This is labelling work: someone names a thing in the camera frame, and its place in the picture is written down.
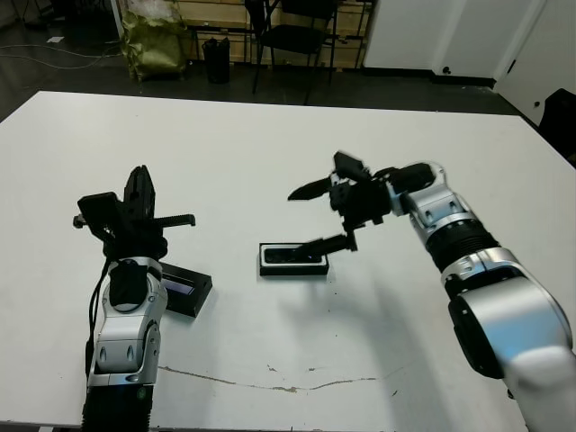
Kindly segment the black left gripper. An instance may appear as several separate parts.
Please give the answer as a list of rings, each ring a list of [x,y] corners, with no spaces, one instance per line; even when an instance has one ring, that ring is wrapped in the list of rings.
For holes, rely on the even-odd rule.
[[[155,199],[148,168],[136,166],[124,187],[123,202],[102,205],[102,242],[106,257],[160,259],[167,254],[164,229],[196,224],[191,213],[156,218]]]

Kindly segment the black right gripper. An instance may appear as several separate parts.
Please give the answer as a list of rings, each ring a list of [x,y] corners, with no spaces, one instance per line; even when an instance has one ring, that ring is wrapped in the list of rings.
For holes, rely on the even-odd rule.
[[[353,182],[340,178],[336,172],[292,191],[288,201],[309,201],[329,192],[331,210],[342,218],[346,234],[319,238],[294,250],[295,254],[332,254],[341,250],[357,251],[356,237],[352,233],[363,228],[368,221],[374,225],[383,222],[383,216],[392,211],[391,198],[386,185],[386,173],[377,172],[367,180]]]

